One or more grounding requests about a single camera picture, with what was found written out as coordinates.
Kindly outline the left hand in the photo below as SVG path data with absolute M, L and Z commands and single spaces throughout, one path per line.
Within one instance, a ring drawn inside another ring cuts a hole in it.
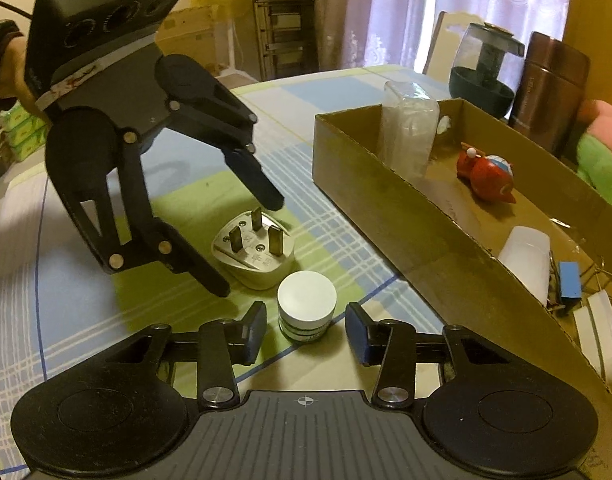
M 26 47 L 26 38 L 18 25 L 0 20 L 0 113 L 20 102 L 26 112 L 50 124 L 50 119 L 36 107 L 36 99 L 24 78 Z

